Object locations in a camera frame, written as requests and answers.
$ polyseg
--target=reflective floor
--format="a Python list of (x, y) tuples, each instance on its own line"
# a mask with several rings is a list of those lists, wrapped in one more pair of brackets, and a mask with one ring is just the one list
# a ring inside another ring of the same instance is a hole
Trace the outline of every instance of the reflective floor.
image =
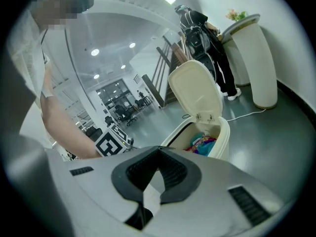
[[(252, 103), (251, 87), (241, 89), (239, 99), (223, 100), (227, 120), (261, 111)], [(136, 147), (159, 145), (183, 121), (184, 114), (178, 102), (161, 110), (148, 107), (124, 130), (134, 137)], [(309, 170), (316, 141), (316, 131), (299, 107), (279, 91), (274, 109), (229, 124), (231, 163), (256, 177), (284, 202), (294, 199)]]

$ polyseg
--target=ceiling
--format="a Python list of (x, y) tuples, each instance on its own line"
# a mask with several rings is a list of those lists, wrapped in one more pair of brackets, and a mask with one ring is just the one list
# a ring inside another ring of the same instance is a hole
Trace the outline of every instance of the ceiling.
[[(70, 24), (70, 40), (76, 69), (87, 91), (99, 88), (131, 67), (129, 61), (151, 41), (160, 25), (123, 14), (81, 14)], [(99, 49), (96, 56), (93, 49)], [(98, 80), (93, 77), (99, 74)]]

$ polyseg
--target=black and white pattern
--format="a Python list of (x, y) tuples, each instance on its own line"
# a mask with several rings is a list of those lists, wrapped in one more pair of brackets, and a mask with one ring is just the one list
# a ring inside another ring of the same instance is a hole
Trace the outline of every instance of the black and white pattern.
[(95, 142), (96, 150), (103, 156), (112, 156), (123, 153), (127, 147), (117, 138), (110, 129), (107, 129)]
[(127, 142), (127, 134), (124, 133), (116, 124), (112, 124), (110, 129), (117, 134), (119, 138)]

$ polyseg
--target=person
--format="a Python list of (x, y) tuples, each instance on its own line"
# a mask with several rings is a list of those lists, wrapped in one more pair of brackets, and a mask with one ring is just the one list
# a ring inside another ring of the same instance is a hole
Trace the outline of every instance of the person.
[(144, 94), (141, 91), (138, 90), (137, 93), (138, 93), (140, 98), (144, 98)]
[[(220, 86), (223, 95), (228, 97), (228, 100), (235, 100), (238, 96), (241, 95), (241, 90), (235, 87), (234, 76), (229, 66), (225, 50), (220, 42), (222, 36), (219, 35), (219, 29), (217, 29), (215, 26), (213, 26), (207, 21), (207, 16), (203, 15), (198, 11), (191, 10), (190, 8), (184, 5), (177, 6), (175, 8), (175, 11), (180, 16), (180, 26), (184, 33), (185, 29), (191, 26), (190, 23), (194, 23), (195, 25), (201, 26), (202, 28), (207, 28), (209, 30), (208, 32), (211, 45), (207, 53), (212, 57), (214, 61), (214, 67), (217, 78), (216, 82)], [(222, 73), (220, 72), (218, 65), (221, 67), (225, 81), (223, 79)]]
[(49, 135), (79, 158), (100, 155), (94, 142), (67, 116), (53, 95), (52, 63), (43, 53), (41, 39), (51, 26), (64, 24), (68, 18), (89, 9), (93, 0), (36, 0), (24, 11), (12, 29), (6, 48), (27, 88), (36, 96), (22, 123), (20, 134), (52, 148)]

